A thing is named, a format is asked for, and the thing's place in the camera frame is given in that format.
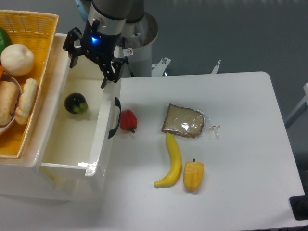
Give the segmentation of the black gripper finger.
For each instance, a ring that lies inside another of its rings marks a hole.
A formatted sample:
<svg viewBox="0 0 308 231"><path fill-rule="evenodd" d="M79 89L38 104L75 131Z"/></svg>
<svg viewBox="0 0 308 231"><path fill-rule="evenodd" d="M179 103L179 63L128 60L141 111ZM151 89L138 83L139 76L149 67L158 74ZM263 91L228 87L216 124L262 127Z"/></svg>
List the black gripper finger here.
<svg viewBox="0 0 308 231"><path fill-rule="evenodd" d="M82 47L75 47L75 41L82 39L81 31L75 27L67 33L65 42L63 44L63 49L68 52L68 57L70 58L70 68L74 68L77 64L78 58L84 55L84 50Z"/></svg>
<svg viewBox="0 0 308 231"><path fill-rule="evenodd" d="M117 83L121 79L123 72L122 67L126 61L124 58L113 57L111 60L101 59L100 62L100 70L104 76L101 89L104 89L108 81Z"/></svg>

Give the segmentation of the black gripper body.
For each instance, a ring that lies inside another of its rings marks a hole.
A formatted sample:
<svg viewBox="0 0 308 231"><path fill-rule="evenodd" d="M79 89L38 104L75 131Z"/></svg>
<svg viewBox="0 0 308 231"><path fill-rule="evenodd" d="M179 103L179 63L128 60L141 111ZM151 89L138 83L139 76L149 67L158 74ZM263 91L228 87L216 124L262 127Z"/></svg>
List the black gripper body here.
<svg viewBox="0 0 308 231"><path fill-rule="evenodd" d="M102 29L99 20L94 20L92 24L87 22L80 45L88 59L99 66L110 66L120 34L107 35L99 29Z"/></svg>

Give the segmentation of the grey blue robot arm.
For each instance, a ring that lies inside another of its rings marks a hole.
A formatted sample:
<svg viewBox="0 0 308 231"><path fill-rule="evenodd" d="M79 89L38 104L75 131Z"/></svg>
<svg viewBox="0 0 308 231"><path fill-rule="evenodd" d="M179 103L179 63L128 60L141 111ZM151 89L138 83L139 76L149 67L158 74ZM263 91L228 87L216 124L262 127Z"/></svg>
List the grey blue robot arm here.
<svg viewBox="0 0 308 231"><path fill-rule="evenodd" d="M109 81L118 82L125 59L116 58L114 50L125 24L136 23L143 16L142 0L93 0L84 32L75 27L67 33L63 49L71 59L70 68L84 55L102 71L102 89Z"/></svg>

